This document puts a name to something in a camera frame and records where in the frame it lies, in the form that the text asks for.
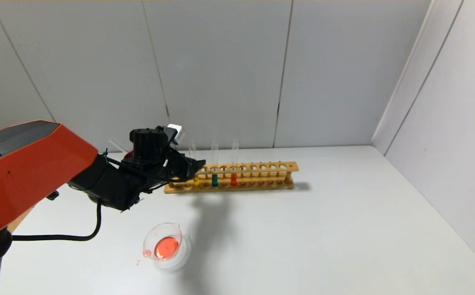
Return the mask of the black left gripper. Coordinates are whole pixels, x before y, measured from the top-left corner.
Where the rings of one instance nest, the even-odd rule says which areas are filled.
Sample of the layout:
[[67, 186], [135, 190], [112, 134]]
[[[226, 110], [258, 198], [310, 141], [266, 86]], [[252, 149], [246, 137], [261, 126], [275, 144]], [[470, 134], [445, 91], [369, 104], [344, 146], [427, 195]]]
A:
[[166, 176], [176, 182], [192, 179], [206, 165], [205, 159], [191, 159], [173, 148], [168, 148], [166, 159]]

